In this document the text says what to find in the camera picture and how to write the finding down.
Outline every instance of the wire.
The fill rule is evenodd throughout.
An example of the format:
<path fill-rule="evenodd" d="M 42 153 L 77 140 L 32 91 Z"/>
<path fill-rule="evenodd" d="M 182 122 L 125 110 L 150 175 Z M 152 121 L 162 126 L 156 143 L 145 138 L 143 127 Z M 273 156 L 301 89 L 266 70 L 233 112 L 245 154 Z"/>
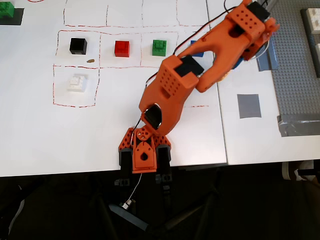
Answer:
<path fill-rule="evenodd" d="M 184 45 L 189 39 L 193 38 L 195 35 L 197 35 L 202 29 L 204 29 L 207 25 L 211 24 L 213 21 L 217 20 L 218 18 L 220 18 L 223 14 L 227 13 L 228 11 L 232 10 L 236 8 L 236 6 L 231 7 L 229 9 L 227 9 L 226 11 L 224 11 L 223 13 L 221 13 L 219 16 L 215 17 L 214 19 L 211 19 L 210 21 L 208 21 L 206 24 L 204 24 L 202 27 L 200 27 L 194 34 L 192 34 L 190 37 L 188 37 L 186 40 L 184 40 L 182 43 L 180 43 L 174 50 L 172 55 L 176 54 L 176 51 L 182 46 Z"/>
<path fill-rule="evenodd" d="M 140 183 L 141 177 L 142 177 L 142 173 L 141 173 L 140 178 L 139 178 L 139 181 L 138 181 L 138 183 L 135 185 L 135 187 L 134 187 L 134 189 L 133 189 L 133 191 L 132 191 L 132 193 L 131 193 L 130 197 L 128 198 L 128 200 L 127 200 L 127 201 L 125 201 L 126 203 L 131 199 L 132 195 L 135 193 L 136 188 L 138 187 L 138 185 L 139 185 L 139 183 Z"/>
<path fill-rule="evenodd" d="M 268 0 L 265 0 L 265 1 L 261 4 L 261 6 L 263 6 L 264 4 L 266 4 L 266 5 L 268 6 Z"/>
<path fill-rule="evenodd" d="M 226 12 L 229 13 L 229 10 L 227 10 L 227 7 L 226 7 L 226 1 L 227 0 L 224 0 L 223 6 L 224 6 L 224 10 L 226 10 Z"/>
<path fill-rule="evenodd" d="M 139 119 L 139 121 L 137 122 L 137 124 L 135 125 L 134 129 L 132 130 L 132 133 L 131 133 L 131 137 L 130 137 L 130 144 L 132 144 L 132 137 L 134 136 L 134 131 L 136 130 L 136 128 L 138 127 L 139 123 L 141 121 L 141 118 Z"/>
<path fill-rule="evenodd" d="M 252 57 L 250 60 L 255 60 L 255 59 L 260 58 L 260 57 L 261 57 L 263 54 L 265 54 L 265 52 L 268 50 L 269 45 L 270 45 L 270 40 L 268 40 L 268 44 L 266 45 L 265 50 L 264 50 L 259 56 L 254 56 L 254 57 Z"/>

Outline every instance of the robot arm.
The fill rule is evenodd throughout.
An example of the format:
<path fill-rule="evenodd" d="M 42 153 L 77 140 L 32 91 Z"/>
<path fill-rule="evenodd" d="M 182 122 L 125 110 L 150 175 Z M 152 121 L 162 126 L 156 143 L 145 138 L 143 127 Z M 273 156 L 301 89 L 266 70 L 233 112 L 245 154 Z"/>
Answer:
<path fill-rule="evenodd" d="M 243 0 L 194 44 L 178 56 L 163 60 L 139 104 L 145 126 L 129 128 L 119 146 L 120 159 L 124 158 L 121 152 L 131 150 L 132 156 L 126 155 L 132 159 L 133 173 L 156 172 L 156 148 L 171 146 L 165 136 L 180 120 L 184 103 L 194 88 L 203 93 L 221 81 L 240 58 L 250 60 L 279 27 L 259 3 Z M 214 52 L 216 59 L 203 73 L 192 55 L 206 51 Z"/>

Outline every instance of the green object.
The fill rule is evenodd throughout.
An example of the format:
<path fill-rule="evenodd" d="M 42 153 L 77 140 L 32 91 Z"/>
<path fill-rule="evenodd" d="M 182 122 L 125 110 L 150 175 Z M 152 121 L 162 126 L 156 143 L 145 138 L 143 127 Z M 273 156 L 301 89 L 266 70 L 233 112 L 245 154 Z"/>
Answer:
<path fill-rule="evenodd" d="M 166 56 L 167 41 L 164 40 L 153 40 L 152 45 L 152 56 Z"/>
<path fill-rule="evenodd" d="M 14 5 L 9 1 L 0 2 L 0 18 L 9 17 L 13 18 L 15 12 Z"/>

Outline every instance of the white block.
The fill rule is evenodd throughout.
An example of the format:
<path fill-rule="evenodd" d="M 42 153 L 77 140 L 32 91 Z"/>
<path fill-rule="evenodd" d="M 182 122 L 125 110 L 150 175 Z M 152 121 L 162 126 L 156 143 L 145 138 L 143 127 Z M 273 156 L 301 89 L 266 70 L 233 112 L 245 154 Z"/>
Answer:
<path fill-rule="evenodd" d="M 84 92 L 87 86 L 87 79 L 85 76 L 73 76 L 69 81 L 68 91 L 71 92 Z"/>
<path fill-rule="evenodd" d="M 318 58 L 320 61 L 320 43 L 318 45 L 315 46 L 316 52 L 318 53 Z"/>
<path fill-rule="evenodd" d="M 306 15 L 312 34 L 320 34 L 320 8 L 308 8 Z"/>

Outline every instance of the toy block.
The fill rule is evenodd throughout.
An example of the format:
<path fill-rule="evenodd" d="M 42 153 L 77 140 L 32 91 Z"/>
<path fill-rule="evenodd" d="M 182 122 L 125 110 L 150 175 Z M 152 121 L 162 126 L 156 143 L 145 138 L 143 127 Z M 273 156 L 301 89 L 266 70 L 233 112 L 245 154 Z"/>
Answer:
<path fill-rule="evenodd" d="M 70 52 L 74 55 L 86 55 L 87 41 L 84 38 L 71 38 Z"/>
<path fill-rule="evenodd" d="M 9 17 L 13 18 L 15 12 L 14 5 L 9 1 L 0 2 L 0 18 Z"/>
<path fill-rule="evenodd" d="M 87 87 L 87 79 L 85 76 L 73 76 L 69 81 L 69 87 L 67 88 L 70 92 L 84 92 Z"/>
<path fill-rule="evenodd" d="M 167 41 L 165 40 L 153 40 L 152 56 L 165 57 L 167 50 Z"/>
<path fill-rule="evenodd" d="M 199 52 L 199 53 L 196 53 L 194 55 L 192 55 L 193 57 L 199 57 L 199 58 L 202 58 L 204 56 L 204 52 Z"/>
<path fill-rule="evenodd" d="M 129 58 L 130 42 L 129 41 L 115 41 L 114 55 L 116 57 Z"/>
<path fill-rule="evenodd" d="M 312 34 L 320 34 L 320 8 L 308 8 L 306 11 Z"/>

